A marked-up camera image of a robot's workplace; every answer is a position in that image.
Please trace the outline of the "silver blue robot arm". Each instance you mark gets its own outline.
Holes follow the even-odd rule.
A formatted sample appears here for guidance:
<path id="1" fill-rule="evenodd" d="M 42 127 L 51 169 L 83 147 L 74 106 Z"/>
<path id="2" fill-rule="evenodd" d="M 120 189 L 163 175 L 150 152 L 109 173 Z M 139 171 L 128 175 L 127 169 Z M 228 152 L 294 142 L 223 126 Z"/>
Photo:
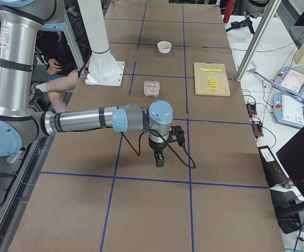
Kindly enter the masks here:
<path id="1" fill-rule="evenodd" d="M 0 1 L 0 156 L 59 132 L 112 128 L 148 133 L 156 165 L 162 167 L 163 150 L 173 142 L 173 109 L 168 102 L 63 113 L 28 110 L 37 32 L 63 30 L 65 12 L 63 1 Z"/>

